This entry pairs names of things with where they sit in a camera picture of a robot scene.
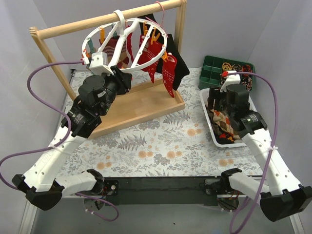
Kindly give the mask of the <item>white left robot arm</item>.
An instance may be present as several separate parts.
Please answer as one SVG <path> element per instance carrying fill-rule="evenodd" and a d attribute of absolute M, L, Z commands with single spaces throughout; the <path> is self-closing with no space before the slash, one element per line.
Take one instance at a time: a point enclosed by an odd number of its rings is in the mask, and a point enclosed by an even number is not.
<path fill-rule="evenodd" d="M 68 117 L 62 120 L 48 149 L 28 171 L 12 179 L 26 199 L 43 211 L 53 208 L 62 197 L 82 191 L 98 195 L 103 191 L 104 178 L 94 169 L 65 178 L 57 178 L 57 174 L 71 154 L 101 124 L 101 117 L 107 114 L 116 96 L 131 90 L 132 75 L 117 66 L 111 70 L 110 75 L 91 75 L 83 81 Z"/>

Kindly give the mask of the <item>argyle brown sock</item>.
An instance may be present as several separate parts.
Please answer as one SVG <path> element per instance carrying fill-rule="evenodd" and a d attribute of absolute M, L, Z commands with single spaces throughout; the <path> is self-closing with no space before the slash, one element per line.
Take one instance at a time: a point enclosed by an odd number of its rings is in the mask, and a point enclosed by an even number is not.
<path fill-rule="evenodd" d="M 221 130 L 231 135 L 234 139 L 239 139 L 237 132 L 230 126 L 229 118 L 226 114 L 216 110 L 208 110 L 208 116 L 211 120 L 213 127 L 216 129 L 218 126 L 218 133 Z"/>

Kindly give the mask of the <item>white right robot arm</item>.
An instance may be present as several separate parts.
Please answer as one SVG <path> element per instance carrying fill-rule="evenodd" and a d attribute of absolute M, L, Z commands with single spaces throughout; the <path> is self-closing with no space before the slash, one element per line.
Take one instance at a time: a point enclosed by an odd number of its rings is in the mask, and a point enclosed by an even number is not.
<path fill-rule="evenodd" d="M 224 92 L 212 88 L 208 109 L 222 111 L 229 117 L 230 126 L 261 167 L 266 184 L 257 195 L 260 183 L 234 168 L 222 172 L 220 187 L 227 194 L 235 190 L 242 192 L 260 205 L 268 220 L 275 222 L 304 211 L 312 201 L 312 188 L 301 184 L 279 151 L 271 146 L 267 124 L 260 113 L 250 108 L 249 99 L 249 92 L 242 84 L 231 84 Z"/>

